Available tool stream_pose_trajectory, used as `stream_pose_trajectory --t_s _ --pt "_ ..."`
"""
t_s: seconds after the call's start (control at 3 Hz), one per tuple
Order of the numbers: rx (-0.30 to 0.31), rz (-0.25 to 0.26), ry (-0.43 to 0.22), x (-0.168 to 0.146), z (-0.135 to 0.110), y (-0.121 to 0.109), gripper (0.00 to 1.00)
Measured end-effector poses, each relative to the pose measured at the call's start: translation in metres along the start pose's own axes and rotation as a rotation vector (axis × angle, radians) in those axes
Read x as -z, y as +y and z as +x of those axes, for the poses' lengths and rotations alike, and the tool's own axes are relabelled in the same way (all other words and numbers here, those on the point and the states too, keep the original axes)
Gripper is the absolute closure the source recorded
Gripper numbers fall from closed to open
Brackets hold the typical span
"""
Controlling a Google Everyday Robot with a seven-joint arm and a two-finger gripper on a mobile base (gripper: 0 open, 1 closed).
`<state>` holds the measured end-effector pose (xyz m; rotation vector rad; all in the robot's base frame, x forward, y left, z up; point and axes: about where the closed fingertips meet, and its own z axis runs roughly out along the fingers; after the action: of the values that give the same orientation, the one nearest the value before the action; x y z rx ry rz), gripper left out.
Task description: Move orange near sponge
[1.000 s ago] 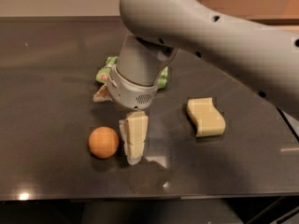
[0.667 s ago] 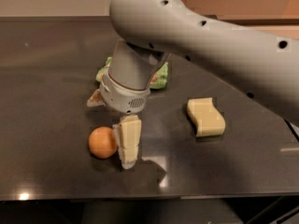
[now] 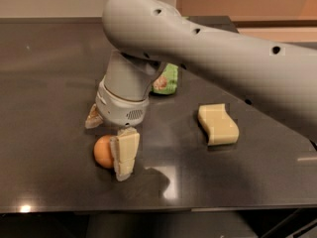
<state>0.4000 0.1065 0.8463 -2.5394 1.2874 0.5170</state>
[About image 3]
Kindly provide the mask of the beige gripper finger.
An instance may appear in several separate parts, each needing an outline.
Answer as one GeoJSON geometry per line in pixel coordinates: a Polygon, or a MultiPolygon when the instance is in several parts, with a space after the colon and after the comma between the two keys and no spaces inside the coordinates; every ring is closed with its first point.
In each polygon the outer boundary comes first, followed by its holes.
{"type": "Polygon", "coordinates": [[[102,123],[103,123],[103,118],[98,113],[96,104],[93,104],[85,120],[85,128],[93,129],[100,126],[102,123]]]}
{"type": "Polygon", "coordinates": [[[110,138],[110,149],[114,159],[117,181],[126,180],[131,176],[139,143],[140,134],[133,127],[121,129],[117,136],[110,138]]]}

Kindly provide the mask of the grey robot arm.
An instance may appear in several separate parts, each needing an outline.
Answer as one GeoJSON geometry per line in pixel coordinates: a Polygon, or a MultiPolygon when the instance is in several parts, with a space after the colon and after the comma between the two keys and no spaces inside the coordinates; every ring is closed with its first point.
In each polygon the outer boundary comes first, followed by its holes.
{"type": "Polygon", "coordinates": [[[159,0],[108,0],[102,14],[114,46],[95,98],[118,126],[110,149],[118,180],[134,168],[149,92],[169,63],[190,70],[262,113],[317,140],[317,51],[202,26],[159,0]]]}

